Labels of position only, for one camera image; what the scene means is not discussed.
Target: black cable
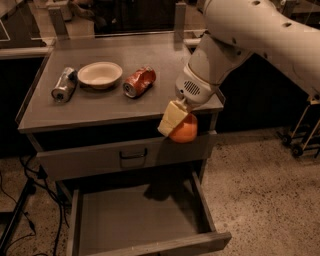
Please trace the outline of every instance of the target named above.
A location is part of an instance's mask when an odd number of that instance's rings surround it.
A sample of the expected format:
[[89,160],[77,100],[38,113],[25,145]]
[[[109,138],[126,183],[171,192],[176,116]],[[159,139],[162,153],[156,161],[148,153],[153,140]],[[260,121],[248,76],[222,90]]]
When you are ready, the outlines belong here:
[[7,255],[7,251],[9,250],[9,248],[14,245],[15,243],[19,242],[22,239],[25,239],[27,237],[31,237],[31,236],[35,236],[36,234],[28,234],[22,237],[19,237],[18,239],[16,239],[15,241],[13,241],[11,244],[8,245],[8,247],[6,248],[6,250],[4,251],[4,255]]
[[[15,202],[15,204],[17,204],[18,203],[17,200],[15,200],[6,191],[4,191],[3,186],[2,186],[2,180],[3,180],[2,173],[0,171],[0,190],[2,191],[3,194],[5,194],[7,197],[9,197],[13,202]],[[29,222],[29,226],[30,226],[31,230],[36,234],[34,223],[28,218],[27,213],[25,213],[23,210],[21,210],[21,213],[26,217],[26,219]]]
[[[20,158],[20,162],[22,164],[22,166],[24,167],[24,173],[25,176],[27,178],[31,178],[28,174],[28,171],[39,175],[39,172],[32,170],[31,168],[29,168],[29,163],[32,160],[33,156],[30,156],[27,161],[24,163],[24,161],[22,160],[22,158]],[[62,219],[63,219],[63,210],[64,210],[64,218],[65,218],[65,222],[66,225],[69,227],[69,224],[67,222],[66,219],[66,212],[65,212],[65,205],[63,202],[61,202],[58,198],[58,196],[56,195],[56,193],[54,193],[48,186],[47,180],[46,178],[43,178],[44,181],[44,185],[38,183],[38,182],[34,182],[35,185],[39,186],[42,189],[45,189],[47,191],[47,193],[49,194],[49,196],[53,199],[53,201],[55,201],[59,207],[59,224],[58,224],[58,230],[57,230],[57,234],[56,234],[56,238],[54,240],[54,247],[53,247],[53,256],[56,256],[57,253],[57,248],[58,248],[58,243],[59,243],[59,237],[60,237],[60,233],[61,233],[61,227],[62,227]]]

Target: crushed can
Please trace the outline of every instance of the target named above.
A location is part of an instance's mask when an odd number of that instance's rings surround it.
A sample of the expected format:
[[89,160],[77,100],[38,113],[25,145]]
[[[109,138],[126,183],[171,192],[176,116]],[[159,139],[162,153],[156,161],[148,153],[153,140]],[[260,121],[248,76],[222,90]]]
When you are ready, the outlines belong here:
[[123,84],[123,92],[129,98],[141,96],[156,80],[156,72],[151,67],[142,67],[129,76]]
[[74,68],[66,67],[51,91],[51,96],[56,102],[64,103],[69,101],[76,89],[77,82],[77,71]]

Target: orange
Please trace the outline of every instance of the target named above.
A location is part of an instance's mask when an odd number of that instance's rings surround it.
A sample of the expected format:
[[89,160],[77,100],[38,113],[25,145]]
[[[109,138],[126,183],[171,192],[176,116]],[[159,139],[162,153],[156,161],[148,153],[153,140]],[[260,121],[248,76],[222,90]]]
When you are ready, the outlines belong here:
[[169,134],[174,142],[187,143],[197,137],[198,120],[195,115],[189,113],[186,118]]

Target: speckled floor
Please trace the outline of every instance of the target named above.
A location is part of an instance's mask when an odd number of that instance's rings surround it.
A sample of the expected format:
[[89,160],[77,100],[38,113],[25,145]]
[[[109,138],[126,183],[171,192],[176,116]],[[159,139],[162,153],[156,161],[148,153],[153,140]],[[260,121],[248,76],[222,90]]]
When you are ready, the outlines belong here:
[[210,255],[320,255],[314,153],[293,158],[275,129],[219,135],[202,187],[217,230],[233,238]]
[[[320,157],[314,158],[313,151],[292,157],[276,134],[281,130],[217,135],[202,188],[218,232],[229,231],[233,237],[223,251],[207,255],[320,255]],[[0,159],[0,170],[4,190],[17,199],[26,181],[18,159]],[[0,205],[10,211],[14,202],[1,192]],[[14,243],[7,255],[52,255],[56,203],[37,188],[25,211],[36,235]],[[27,234],[32,231],[22,217],[13,241]],[[67,237],[64,223],[57,255],[65,255]]]

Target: open drawer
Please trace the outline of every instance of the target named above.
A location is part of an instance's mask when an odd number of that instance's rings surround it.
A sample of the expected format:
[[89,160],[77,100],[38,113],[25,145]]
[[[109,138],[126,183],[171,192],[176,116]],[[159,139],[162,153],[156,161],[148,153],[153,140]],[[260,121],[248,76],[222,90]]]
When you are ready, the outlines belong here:
[[188,164],[110,173],[74,191],[67,256],[188,256],[222,250]]

